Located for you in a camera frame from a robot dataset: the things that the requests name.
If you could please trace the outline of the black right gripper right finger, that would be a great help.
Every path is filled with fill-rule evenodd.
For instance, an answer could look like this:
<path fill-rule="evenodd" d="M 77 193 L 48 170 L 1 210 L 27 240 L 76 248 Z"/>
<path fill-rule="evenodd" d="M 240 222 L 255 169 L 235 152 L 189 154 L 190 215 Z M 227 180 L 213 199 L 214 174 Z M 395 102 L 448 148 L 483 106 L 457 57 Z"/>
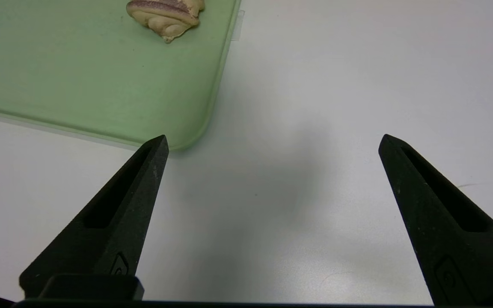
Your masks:
<path fill-rule="evenodd" d="M 493 306 L 493 219 L 403 140 L 379 156 L 433 304 Z"/>

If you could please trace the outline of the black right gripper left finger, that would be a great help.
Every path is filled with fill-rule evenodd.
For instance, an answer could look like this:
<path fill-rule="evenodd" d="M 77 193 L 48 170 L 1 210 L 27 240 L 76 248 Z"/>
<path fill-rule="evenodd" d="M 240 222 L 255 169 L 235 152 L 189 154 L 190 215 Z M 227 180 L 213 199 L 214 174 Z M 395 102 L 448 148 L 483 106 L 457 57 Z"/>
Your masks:
<path fill-rule="evenodd" d="M 145 142 L 20 275 L 25 298 L 57 275 L 135 276 L 169 155 Z"/>

